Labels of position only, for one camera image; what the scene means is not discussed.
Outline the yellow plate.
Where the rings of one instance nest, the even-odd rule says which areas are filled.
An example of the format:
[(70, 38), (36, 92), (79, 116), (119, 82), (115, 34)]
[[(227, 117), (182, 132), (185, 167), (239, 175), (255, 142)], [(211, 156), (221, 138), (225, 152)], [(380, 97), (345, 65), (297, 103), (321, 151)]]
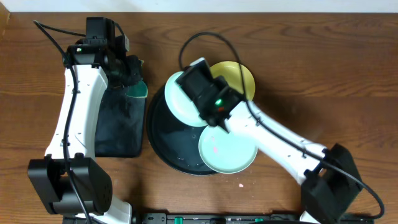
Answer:
[(231, 88), (243, 94), (240, 68), (242, 68), (243, 71), (246, 98), (248, 100), (253, 100), (256, 90), (254, 77), (244, 65), (239, 65), (238, 62), (224, 61), (212, 65), (210, 71), (214, 78), (222, 76)]

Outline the light green plate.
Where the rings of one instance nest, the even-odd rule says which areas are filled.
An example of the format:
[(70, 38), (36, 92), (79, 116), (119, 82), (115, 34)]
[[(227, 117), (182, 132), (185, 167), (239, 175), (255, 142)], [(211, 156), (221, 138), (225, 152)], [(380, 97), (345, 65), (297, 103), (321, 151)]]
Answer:
[(176, 79), (182, 73), (176, 72), (167, 80), (164, 90), (166, 104), (172, 114), (182, 123), (193, 127), (207, 126), (207, 122), (200, 118), (193, 102), (177, 85)]
[(198, 150), (203, 162), (222, 174), (241, 172), (252, 164), (257, 155), (257, 147), (252, 140), (211, 126), (201, 133)]

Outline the green yellow sponge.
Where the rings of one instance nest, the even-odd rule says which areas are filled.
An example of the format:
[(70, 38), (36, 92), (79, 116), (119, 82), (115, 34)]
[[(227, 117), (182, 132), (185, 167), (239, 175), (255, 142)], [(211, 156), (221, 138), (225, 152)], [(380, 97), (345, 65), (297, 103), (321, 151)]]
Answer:
[(134, 83), (128, 86), (126, 96), (131, 98), (146, 98), (148, 95), (148, 87), (143, 79), (142, 67), (144, 61), (139, 59), (133, 66), (132, 77)]

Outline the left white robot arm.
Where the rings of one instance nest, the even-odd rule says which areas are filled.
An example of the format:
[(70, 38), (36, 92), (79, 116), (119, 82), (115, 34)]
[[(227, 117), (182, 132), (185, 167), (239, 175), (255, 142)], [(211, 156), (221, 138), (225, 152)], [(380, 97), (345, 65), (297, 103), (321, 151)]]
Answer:
[(143, 62), (106, 17), (88, 17), (86, 32), (61, 55), (65, 92), (57, 127), (43, 158), (29, 162), (29, 179), (46, 211), (64, 223), (138, 223), (96, 158), (141, 153), (148, 96)]

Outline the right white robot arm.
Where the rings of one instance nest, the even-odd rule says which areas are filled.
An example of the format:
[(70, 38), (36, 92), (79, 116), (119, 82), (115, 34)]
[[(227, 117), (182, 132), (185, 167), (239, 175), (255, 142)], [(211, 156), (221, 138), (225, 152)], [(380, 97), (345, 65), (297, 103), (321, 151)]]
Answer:
[(360, 176), (347, 149), (305, 139), (261, 111), (253, 101), (254, 77), (243, 65), (203, 58), (165, 85), (165, 100), (183, 124), (202, 128), (197, 151), (211, 170), (234, 174), (259, 152), (299, 184), (305, 223), (339, 223), (361, 191)]

